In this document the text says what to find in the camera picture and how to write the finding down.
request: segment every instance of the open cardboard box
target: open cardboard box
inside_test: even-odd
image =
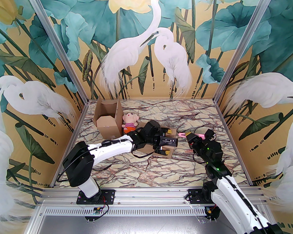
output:
[[[141,122],[137,126],[137,128],[138,127],[144,127],[146,123],[147,122]],[[169,128],[169,129],[171,129],[171,134],[166,133],[166,137],[176,138],[177,129],[176,128]],[[161,155],[161,154],[156,154],[156,153],[153,153],[153,155],[158,156],[158,157],[162,157],[162,158],[171,158],[172,153],[174,152],[175,147],[163,146],[162,149],[165,150],[165,151],[168,151],[168,155]],[[145,154],[149,154],[149,153],[154,152],[154,149],[153,149],[153,146],[151,146],[151,145],[145,145],[144,148],[138,149],[137,151],[143,152]]]
[[[115,139],[122,136],[123,109],[119,99],[102,100],[96,103],[93,123],[104,139]]]

